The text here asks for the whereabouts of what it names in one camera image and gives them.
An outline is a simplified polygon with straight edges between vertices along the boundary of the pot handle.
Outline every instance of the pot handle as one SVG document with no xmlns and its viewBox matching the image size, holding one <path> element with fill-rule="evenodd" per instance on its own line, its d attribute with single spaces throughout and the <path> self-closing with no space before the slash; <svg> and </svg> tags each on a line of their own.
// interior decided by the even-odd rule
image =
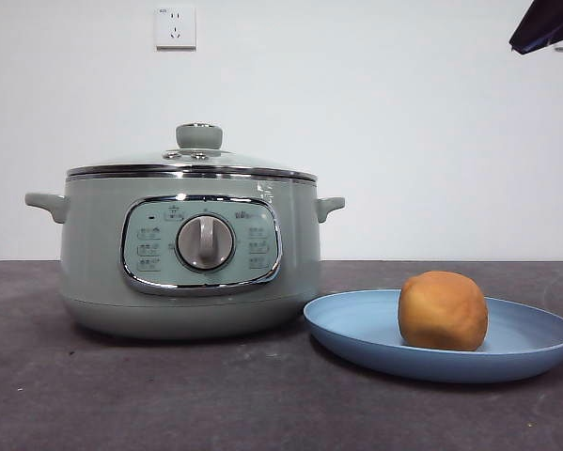
<svg viewBox="0 0 563 451">
<path fill-rule="evenodd" d="M 66 222 L 70 200 L 60 194 L 27 193 L 24 202 L 30 207 L 38 207 L 49 211 L 58 224 Z"/>
<path fill-rule="evenodd" d="M 343 197 L 325 197 L 317 199 L 317 218 L 322 224 L 327 221 L 327 215 L 333 210 L 343 209 L 346 206 L 346 199 Z"/>
</svg>

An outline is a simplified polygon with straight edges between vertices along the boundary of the pot base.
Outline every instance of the pot base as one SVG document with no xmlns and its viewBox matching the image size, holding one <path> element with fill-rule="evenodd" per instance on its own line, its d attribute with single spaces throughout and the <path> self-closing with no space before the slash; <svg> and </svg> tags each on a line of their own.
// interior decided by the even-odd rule
<svg viewBox="0 0 563 451">
<path fill-rule="evenodd" d="M 62 296 L 72 317 L 89 329 L 147 339 L 199 339 L 249 334 L 297 317 L 316 293 L 251 303 L 199 306 L 121 306 Z"/>
</svg>

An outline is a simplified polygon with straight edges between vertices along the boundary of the control panel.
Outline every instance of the control panel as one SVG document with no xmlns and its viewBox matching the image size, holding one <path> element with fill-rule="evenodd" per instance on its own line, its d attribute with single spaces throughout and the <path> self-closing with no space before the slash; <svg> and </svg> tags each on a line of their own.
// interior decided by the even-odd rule
<svg viewBox="0 0 563 451">
<path fill-rule="evenodd" d="M 154 294 L 217 294 L 276 276 L 281 237 L 259 199 L 178 194 L 143 199 L 127 214 L 121 261 L 131 284 Z"/>
</svg>

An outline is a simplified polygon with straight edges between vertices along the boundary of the glass lid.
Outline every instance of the glass lid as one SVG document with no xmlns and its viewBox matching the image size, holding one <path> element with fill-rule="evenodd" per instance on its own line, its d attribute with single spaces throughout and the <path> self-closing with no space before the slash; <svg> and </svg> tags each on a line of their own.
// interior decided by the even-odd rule
<svg viewBox="0 0 563 451">
<path fill-rule="evenodd" d="M 317 181 L 316 176 L 277 163 L 221 150 L 223 130 L 210 124 L 177 127 L 179 148 L 128 160 L 75 167 L 71 179 L 97 177 L 148 177 L 149 173 L 244 174 Z"/>
</svg>

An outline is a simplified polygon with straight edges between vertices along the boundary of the lid knob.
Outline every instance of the lid knob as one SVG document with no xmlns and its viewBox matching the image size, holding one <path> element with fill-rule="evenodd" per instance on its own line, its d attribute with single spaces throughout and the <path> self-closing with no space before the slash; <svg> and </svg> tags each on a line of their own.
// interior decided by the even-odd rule
<svg viewBox="0 0 563 451">
<path fill-rule="evenodd" d="M 211 124 L 183 124 L 177 127 L 180 148 L 221 148 L 223 129 Z"/>
</svg>

